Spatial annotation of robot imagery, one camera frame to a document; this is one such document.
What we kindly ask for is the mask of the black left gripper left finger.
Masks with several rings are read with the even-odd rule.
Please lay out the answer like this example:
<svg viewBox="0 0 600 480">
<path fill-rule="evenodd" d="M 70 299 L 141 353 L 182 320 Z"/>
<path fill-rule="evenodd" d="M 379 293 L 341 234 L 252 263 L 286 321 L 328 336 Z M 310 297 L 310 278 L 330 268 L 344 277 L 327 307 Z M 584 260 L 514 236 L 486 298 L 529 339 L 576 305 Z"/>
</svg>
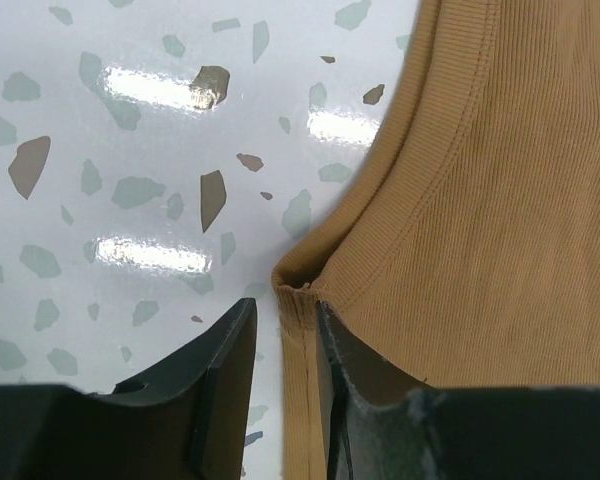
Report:
<svg viewBox="0 0 600 480">
<path fill-rule="evenodd" d="M 0 385 L 0 479 L 239 478 L 256 336 L 243 298 L 109 394 Z"/>
</svg>

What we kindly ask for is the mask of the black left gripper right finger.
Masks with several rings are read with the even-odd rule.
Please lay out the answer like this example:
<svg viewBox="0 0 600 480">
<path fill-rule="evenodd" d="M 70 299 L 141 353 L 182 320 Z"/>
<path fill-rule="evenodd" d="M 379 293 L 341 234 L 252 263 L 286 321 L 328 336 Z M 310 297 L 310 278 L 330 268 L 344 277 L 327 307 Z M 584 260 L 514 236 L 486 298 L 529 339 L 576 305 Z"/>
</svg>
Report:
<svg viewBox="0 0 600 480">
<path fill-rule="evenodd" d="M 600 479 L 600 386 L 436 389 L 316 306 L 330 479 Z"/>
</svg>

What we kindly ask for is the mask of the tan ribbed tank top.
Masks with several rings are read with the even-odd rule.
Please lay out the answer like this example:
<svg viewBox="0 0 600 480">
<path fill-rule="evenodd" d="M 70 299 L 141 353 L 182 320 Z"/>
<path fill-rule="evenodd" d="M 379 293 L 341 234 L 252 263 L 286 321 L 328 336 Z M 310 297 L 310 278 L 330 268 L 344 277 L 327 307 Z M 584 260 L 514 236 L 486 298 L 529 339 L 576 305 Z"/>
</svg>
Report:
<svg viewBox="0 0 600 480">
<path fill-rule="evenodd" d="M 315 307 L 432 386 L 600 384 L 600 1 L 425 1 L 367 163 L 276 265 L 284 475 L 327 473 Z"/>
</svg>

